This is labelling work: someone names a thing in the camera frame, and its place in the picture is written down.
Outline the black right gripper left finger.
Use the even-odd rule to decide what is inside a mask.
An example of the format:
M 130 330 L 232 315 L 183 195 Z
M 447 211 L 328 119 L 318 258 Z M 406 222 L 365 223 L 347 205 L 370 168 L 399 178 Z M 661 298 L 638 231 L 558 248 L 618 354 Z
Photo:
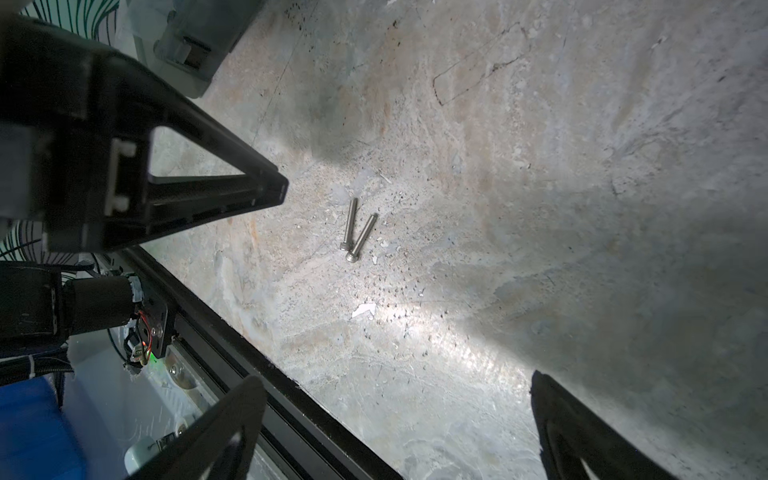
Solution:
M 266 408 L 255 376 L 245 378 L 131 479 L 244 479 Z

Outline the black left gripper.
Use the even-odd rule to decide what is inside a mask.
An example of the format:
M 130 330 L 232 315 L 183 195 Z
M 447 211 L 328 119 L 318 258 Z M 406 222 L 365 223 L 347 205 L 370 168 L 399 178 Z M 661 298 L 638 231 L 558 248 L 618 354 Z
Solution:
M 166 128 L 235 173 L 156 176 Z M 18 14 L 1 17 L 1 229 L 47 249 L 109 252 L 281 205 L 278 167 L 138 61 Z

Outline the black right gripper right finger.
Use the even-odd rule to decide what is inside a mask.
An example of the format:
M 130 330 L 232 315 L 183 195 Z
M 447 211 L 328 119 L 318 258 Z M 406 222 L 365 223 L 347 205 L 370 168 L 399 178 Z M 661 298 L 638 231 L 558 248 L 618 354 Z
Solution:
M 549 479 L 671 479 L 553 377 L 538 370 L 531 408 Z

